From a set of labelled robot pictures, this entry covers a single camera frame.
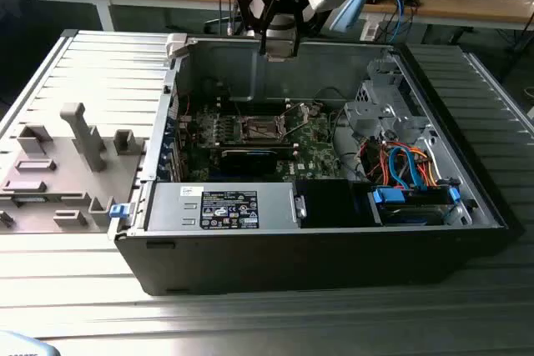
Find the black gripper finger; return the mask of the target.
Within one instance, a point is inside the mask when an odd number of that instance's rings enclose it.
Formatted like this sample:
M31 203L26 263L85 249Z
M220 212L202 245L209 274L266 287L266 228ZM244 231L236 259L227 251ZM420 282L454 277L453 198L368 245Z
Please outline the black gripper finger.
M302 37L308 37L313 33L316 23L316 13L310 6L309 0L294 0L293 6L294 33L292 37L291 55L296 56Z
M248 30L252 30L255 34L259 34L259 54L265 55L267 30L277 13L279 0L261 0L264 6L258 17L253 14L250 8L253 1L254 0L237 0L237 3L244 26Z

